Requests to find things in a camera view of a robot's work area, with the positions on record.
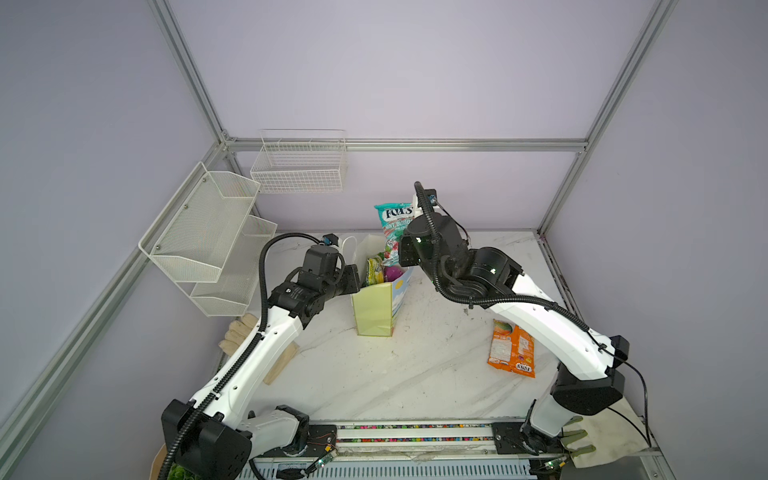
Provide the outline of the white paper gift bag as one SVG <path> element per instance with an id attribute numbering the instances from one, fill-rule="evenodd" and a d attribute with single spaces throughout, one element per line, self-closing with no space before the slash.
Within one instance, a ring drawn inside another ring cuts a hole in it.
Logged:
<path id="1" fill-rule="evenodd" d="M 359 336 L 391 337 L 394 333 L 396 318 L 408 290 L 413 269 L 406 268 L 406 273 L 392 283 L 373 286 L 365 285 L 365 264 L 369 257 L 379 256 L 385 247 L 385 237 L 365 235 L 347 236 L 341 244 L 341 251 L 349 264 L 358 266 L 360 281 L 363 283 L 358 293 L 351 296 L 351 303 Z"/>

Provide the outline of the teal Fox's candy bag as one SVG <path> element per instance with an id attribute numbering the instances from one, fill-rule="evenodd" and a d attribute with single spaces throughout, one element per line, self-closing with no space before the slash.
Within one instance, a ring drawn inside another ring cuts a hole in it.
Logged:
<path id="1" fill-rule="evenodd" d="M 399 244 L 414 217 L 413 205 L 386 203 L 376 205 L 375 209 L 385 236 L 385 247 L 381 252 L 382 265 L 387 267 L 398 265 Z"/>

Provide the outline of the purple grape candy bag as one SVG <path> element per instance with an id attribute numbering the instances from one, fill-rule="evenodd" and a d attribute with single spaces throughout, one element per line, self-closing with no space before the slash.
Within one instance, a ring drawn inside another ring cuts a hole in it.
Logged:
<path id="1" fill-rule="evenodd" d="M 395 282 L 402 275 L 404 275 L 406 273 L 406 269 L 398 265 L 385 266 L 383 268 L 383 273 L 384 273 L 384 280 L 387 283 L 392 283 L 392 282 Z"/>

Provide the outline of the orange Fox's candy bag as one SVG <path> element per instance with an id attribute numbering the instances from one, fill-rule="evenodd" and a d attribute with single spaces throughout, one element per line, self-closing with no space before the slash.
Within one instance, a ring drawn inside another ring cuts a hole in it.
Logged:
<path id="1" fill-rule="evenodd" d="M 535 378 L 533 338 L 517 325 L 494 320 L 487 364 L 497 370 Z"/>

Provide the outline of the green snack bag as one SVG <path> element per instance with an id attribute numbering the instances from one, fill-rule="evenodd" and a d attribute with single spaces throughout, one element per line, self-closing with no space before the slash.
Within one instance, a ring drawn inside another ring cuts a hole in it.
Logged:
<path id="1" fill-rule="evenodd" d="M 379 256 L 369 257 L 365 264 L 365 284 L 378 285 L 386 282 L 385 268 Z"/>

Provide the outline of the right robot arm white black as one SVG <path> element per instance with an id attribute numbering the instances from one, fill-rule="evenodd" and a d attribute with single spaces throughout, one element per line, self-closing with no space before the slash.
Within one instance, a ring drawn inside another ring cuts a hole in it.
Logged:
<path id="1" fill-rule="evenodd" d="M 472 248 L 451 216 L 414 207 L 399 240 L 399 262 L 420 267 L 446 300 L 479 306 L 511 321 L 559 361 L 550 391 L 535 400 L 520 428 L 522 448 L 537 455 L 577 416 L 596 416 L 624 397 L 629 342 L 589 327 L 546 296 L 523 268 L 495 247 Z"/>

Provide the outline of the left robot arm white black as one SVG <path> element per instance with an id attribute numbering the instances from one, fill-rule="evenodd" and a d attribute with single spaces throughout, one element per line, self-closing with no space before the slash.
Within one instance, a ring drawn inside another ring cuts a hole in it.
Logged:
<path id="1" fill-rule="evenodd" d="M 301 265 L 268 289 L 270 249 L 287 239 L 309 241 Z M 344 259 L 335 234 L 299 232 L 267 241 L 257 264 L 260 315 L 245 342 L 190 400 L 173 400 L 161 415 L 166 455 L 157 474 L 180 466 L 203 479 L 235 479 L 254 458 L 272 450 L 305 452 L 309 417 L 287 405 L 257 415 L 250 404 L 269 371 L 325 304 L 360 290 L 358 268 Z"/>

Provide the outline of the white mesh shelf lower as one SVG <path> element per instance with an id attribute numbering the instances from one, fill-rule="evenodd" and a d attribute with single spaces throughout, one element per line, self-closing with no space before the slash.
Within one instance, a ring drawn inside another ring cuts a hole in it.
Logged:
<path id="1" fill-rule="evenodd" d="M 234 242 L 219 280 L 197 283 L 190 294 L 192 302 L 207 317 L 239 317 L 247 312 L 258 286 L 258 261 L 266 243 L 276 233 L 277 224 L 248 215 Z"/>

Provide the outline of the white mesh shelf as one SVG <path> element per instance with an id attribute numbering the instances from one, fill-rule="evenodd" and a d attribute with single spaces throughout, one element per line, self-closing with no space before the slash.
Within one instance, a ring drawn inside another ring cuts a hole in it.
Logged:
<path id="1" fill-rule="evenodd" d="M 260 184 L 197 164 L 138 243 L 175 283 L 219 280 Z"/>
<path id="2" fill-rule="evenodd" d="M 192 302 L 207 317 L 239 317 L 247 312 L 258 286 L 258 261 L 266 243 L 276 233 L 277 224 L 248 215 L 234 242 L 219 280 L 197 283 L 190 294 Z"/>

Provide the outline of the beige work glove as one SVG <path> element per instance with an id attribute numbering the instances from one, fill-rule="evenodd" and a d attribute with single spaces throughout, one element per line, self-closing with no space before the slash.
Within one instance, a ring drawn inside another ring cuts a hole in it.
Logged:
<path id="1" fill-rule="evenodd" d="M 251 313 L 232 321 L 224 338 L 218 343 L 222 352 L 231 357 L 246 341 L 252 330 L 258 325 L 258 319 Z"/>

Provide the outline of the white mesh shelf upper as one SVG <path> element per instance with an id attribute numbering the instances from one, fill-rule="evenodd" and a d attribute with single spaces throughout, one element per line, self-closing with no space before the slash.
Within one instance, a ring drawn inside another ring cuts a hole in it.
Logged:
<path id="1" fill-rule="evenodd" d="M 197 164 L 138 243 L 175 283 L 219 280 L 260 184 Z"/>

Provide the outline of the potted green plant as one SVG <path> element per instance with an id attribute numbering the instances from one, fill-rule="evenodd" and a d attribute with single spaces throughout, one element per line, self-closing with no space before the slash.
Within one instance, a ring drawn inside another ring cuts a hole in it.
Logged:
<path id="1" fill-rule="evenodd" d="M 167 454 L 167 449 L 165 446 L 162 446 L 160 450 L 157 452 L 153 460 L 153 463 L 151 465 L 150 474 L 148 477 L 149 480 L 158 479 L 158 475 L 160 474 L 160 470 L 162 468 L 162 464 L 165 460 L 166 454 Z M 167 476 L 167 479 L 168 480 L 200 480 L 200 477 L 178 464 L 173 464 Z"/>

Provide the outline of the white garden glove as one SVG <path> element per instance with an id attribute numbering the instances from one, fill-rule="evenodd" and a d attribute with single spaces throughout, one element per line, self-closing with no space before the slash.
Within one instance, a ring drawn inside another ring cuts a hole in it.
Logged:
<path id="1" fill-rule="evenodd" d="M 563 427 L 560 442 L 576 468 L 613 463 L 654 447 L 645 425 L 626 399 L 593 416 L 576 416 Z"/>

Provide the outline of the aluminium frame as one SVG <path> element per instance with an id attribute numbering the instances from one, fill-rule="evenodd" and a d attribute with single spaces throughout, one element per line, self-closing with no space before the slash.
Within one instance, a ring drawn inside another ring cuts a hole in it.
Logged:
<path id="1" fill-rule="evenodd" d="M 145 479 L 161 415 L 213 376 L 229 325 L 139 242 L 206 159 L 248 172 L 270 138 L 341 134 L 344 186 L 259 194 L 292 238 L 378 228 L 437 191 L 474 241 L 541 225 L 656 1 L 173 1 L 207 116 L 145 1 L 1 5 L 1 418 L 11 421 L 109 286 L 140 266 L 13 479 Z"/>

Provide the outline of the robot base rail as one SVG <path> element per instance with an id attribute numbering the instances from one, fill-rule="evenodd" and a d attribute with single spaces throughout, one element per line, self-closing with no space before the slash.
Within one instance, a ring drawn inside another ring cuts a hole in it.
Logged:
<path id="1" fill-rule="evenodd" d="M 543 452 L 524 447 L 518 418 L 321 422 L 298 454 L 281 448 L 246 463 L 242 479 L 279 479 L 319 464 L 312 479 L 557 479 L 572 468 L 603 466 L 643 451 L 601 445 L 575 421 Z"/>

